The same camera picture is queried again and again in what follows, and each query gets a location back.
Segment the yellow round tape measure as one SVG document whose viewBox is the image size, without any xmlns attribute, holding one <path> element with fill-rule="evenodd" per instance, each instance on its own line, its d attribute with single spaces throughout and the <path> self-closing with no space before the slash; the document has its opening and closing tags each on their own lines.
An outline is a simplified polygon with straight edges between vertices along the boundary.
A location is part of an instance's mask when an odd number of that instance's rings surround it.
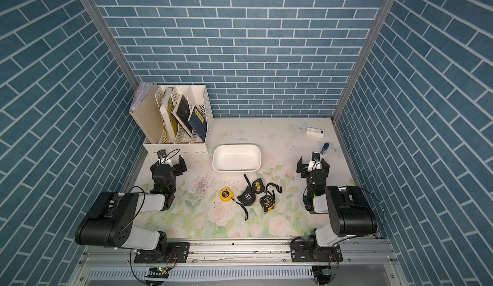
<svg viewBox="0 0 493 286">
<path fill-rule="evenodd" d="M 234 197 L 233 193 L 231 192 L 231 190 L 229 188 L 223 188 L 220 192 L 220 199 L 224 202 L 228 202 L 230 200 L 232 200 Z"/>
</svg>

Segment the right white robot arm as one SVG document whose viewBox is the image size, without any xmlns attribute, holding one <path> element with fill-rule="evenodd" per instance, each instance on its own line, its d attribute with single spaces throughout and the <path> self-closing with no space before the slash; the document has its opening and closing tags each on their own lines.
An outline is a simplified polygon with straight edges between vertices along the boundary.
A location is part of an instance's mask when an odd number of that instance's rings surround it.
<svg viewBox="0 0 493 286">
<path fill-rule="evenodd" d="M 297 163 L 296 172 L 306 179 L 302 197 L 305 209 L 312 215 L 327 215 L 329 222 L 315 228 L 306 241 L 291 241 L 294 262 L 341 262 L 341 242 L 377 232 L 376 216 L 362 189 L 328 185 L 329 170 L 330 165 L 317 152 L 309 163 L 302 160 Z"/>
</svg>

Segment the black yellow tape measure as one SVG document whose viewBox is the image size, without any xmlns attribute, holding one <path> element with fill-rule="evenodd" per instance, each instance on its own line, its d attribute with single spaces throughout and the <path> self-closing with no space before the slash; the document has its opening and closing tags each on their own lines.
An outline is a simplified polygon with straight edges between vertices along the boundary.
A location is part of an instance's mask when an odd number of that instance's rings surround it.
<svg viewBox="0 0 493 286">
<path fill-rule="evenodd" d="M 276 195 L 274 192 L 266 191 L 265 195 L 260 198 L 259 202 L 261 204 L 264 213 L 268 213 L 275 206 Z"/>
</svg>

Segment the small black round tape measure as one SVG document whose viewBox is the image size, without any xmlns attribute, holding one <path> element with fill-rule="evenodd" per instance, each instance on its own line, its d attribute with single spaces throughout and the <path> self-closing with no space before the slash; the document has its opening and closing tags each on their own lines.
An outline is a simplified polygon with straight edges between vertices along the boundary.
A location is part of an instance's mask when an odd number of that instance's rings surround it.
<svg viewBox="0 0 493 286">
<path fill-rule="evenodd" d="M 247 182 L 247 185 L 252 189 L 252 191 L 255 194 L 261 194 L 263 192 L 267 192 L 269 187 L 275 188 L 278 193 L 282 194 L 282 187 L 278 186 L 275 183 L 268 183 L 267 185 L 265 185 L 263 183 L 262 179 L 260 179 L 260 178 L 255 180 L 253 183 L 250 183 L 246 174 L 244 174 L 244 178 Z"/>
</svg>

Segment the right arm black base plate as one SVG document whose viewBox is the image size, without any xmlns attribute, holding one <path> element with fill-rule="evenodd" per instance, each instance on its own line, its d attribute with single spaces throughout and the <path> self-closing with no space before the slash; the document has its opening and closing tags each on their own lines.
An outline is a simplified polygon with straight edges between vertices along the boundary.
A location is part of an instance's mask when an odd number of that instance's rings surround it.
<svg viewBox="0 0 493 286">
<path fill-rule="evenodd" d="M 291 241 L 290 255 L 292 262 L 342 262 L 343 256 L 340 248 L 320 247 L 312 242 Z"/>
</svg>

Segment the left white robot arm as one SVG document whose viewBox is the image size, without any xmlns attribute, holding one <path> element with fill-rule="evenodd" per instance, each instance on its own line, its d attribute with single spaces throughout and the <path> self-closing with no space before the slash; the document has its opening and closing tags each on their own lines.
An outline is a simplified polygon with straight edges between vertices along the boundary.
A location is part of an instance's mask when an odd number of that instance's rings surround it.
<svg viewBox="0 0 493 286">
<path fill-rule="evenodd" d="M 74 239 L 82 246 L 116 247 L 136 250 L 135 263 L 159 264 L 168 260 L 185 263 L 190 243 L 168 242 L 165 232 L 151 231 L 134 224 L 138 214 L 170 209 L 177 191 L 176 177 L 187 171 L 182 156 L 172 164 L 173 155 L 158 152 L 150 167 L 154 188 L 141 187 L 130 192 L 102 192 L 79 224 Z"/>
</svg>

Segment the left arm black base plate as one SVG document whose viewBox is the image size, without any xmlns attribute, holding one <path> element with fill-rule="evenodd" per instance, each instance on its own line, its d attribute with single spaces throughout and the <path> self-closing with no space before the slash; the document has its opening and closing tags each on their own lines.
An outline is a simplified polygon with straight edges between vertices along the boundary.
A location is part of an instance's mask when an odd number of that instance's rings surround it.
<svg viewBox="0 0 493 286">
<path fill-rule="evenodd" d="M 184 264 L 190 249 L 189 242 L 158 244 L 154 250 L 137 250 L 135 264 Z"/>
</svg>

